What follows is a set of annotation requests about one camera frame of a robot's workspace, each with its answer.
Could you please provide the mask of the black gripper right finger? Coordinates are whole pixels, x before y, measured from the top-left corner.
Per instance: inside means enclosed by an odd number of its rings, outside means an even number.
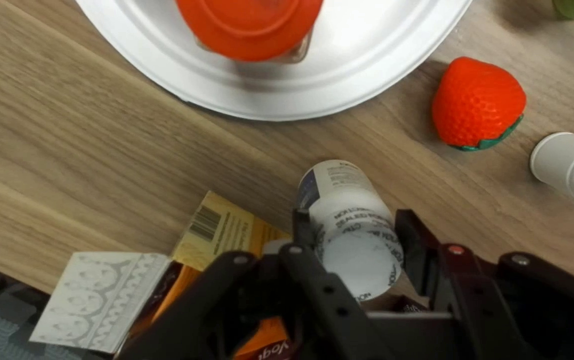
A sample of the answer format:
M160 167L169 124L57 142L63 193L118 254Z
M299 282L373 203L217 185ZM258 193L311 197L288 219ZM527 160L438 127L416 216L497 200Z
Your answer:
M483 260L412 209L397 212L395 229L414 289L455 315L469 360L574 360L574 273L531 252Z

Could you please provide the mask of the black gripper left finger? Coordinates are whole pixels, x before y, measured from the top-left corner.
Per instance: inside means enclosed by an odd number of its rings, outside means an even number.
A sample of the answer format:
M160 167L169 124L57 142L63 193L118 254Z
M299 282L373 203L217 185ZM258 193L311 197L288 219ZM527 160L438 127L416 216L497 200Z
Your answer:
M315 239L311 213L295 209L293 239L277 254L225 252L117 360L235 360L275 315L304 360L387 360L391 350L377 325L323 267Z

